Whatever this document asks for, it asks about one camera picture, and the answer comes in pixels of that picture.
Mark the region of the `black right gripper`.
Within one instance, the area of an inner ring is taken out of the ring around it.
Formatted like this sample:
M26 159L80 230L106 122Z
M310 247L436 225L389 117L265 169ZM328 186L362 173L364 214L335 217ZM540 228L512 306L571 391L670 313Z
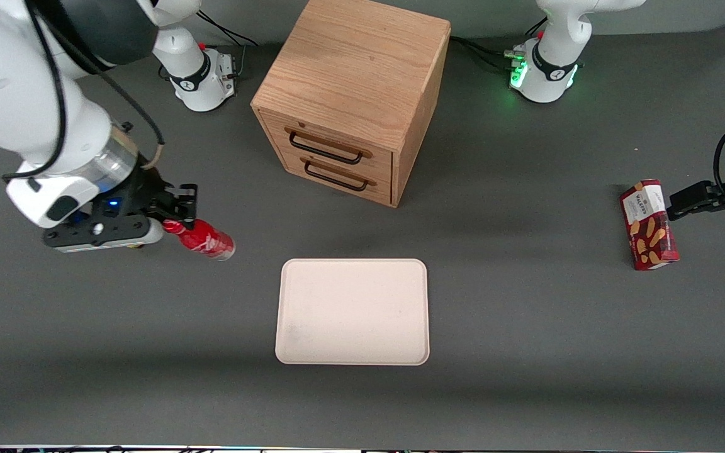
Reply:
M177 204L162 204L158 214L150 204L164 198L165 193L175 199ZM92 203L88 203L82 209L82 218L103 217L106 210L112 217L121 213L142 214L160 221L165 232L184 232L194 230L198 219L197 203L197 184L173 186L161 177L155 167L141 169L138 165L113 190L97 195Z

